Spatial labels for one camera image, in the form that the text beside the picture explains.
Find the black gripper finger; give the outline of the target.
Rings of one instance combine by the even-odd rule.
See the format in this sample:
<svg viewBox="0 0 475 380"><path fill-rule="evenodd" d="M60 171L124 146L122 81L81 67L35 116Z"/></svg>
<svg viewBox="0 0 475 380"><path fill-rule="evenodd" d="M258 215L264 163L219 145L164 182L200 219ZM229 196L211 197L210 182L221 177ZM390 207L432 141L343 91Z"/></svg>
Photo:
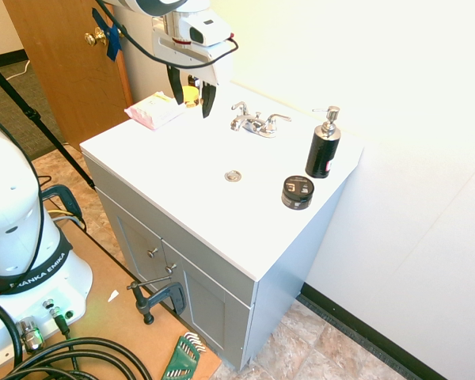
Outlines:
<svg viewBox="0 0 475 380"><path fill-rule="evenodd" d="M176 102L181 105L183 103L183 89L181 85L180 70L174 66L167 66L166 68L174 98Z"/></svg>
<svg viewBox="0 0 475 380"><path fill-rule="evenodd" d="M215 101L217 88L215 85L203 82L201 89L202 115L203 118L207 118L211 113L211 109Z"/></svg>

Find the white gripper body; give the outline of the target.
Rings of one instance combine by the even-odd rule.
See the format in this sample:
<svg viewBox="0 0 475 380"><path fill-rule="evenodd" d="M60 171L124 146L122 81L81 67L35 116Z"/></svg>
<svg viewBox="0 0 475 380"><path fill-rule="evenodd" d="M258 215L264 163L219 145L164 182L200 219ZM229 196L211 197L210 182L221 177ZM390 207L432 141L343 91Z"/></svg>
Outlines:
<svg viewBox="0 0 475 380"><path fill-rule="evenodd" d="M231 50L229 42L219 42L210 47L199 44L182 45L173 41L164 31L164 25L160 21L153 22L152 30L154 56L169 63L187 66L183 71L207 82L213 86L220 86L229 82L233 73L233 58L227 55L216 63L201 68L193 66L209 63L219 56Z"/></svg>

